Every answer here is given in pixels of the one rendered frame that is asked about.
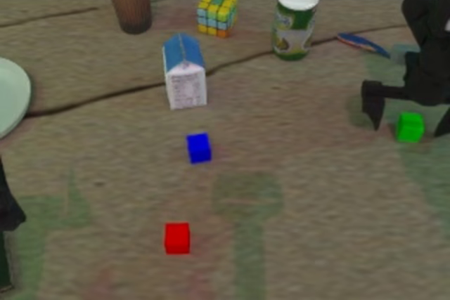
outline cube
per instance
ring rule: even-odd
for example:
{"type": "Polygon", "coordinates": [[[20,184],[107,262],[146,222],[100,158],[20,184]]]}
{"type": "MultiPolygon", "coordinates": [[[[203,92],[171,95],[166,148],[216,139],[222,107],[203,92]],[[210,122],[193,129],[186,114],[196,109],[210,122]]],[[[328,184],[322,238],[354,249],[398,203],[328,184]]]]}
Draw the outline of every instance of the cube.
{"type": "Polygon", "coordinates": [[[221,38],[229,37],[236,23],[237,3],[238,0],[200,0],[197,6],[198,31],[221,38]]]}
{"type": "Polygon", "coordinates": [[[166,223],[164,246],[166,254],[189,254],[191,252],[189,223],[166,223]]]}
{"type": "Polygon", "coordinates": [[[209,162],[211,160],[211,145],[207,133],[187,135],[186,143],[191,164],[209,162]]]}
{"type": "Polygon", "coordinates": [[[425,133],[422,115],[414,112],[403,112],[397,122],[397,140],[399,142],[417,143],[425,133]]]}

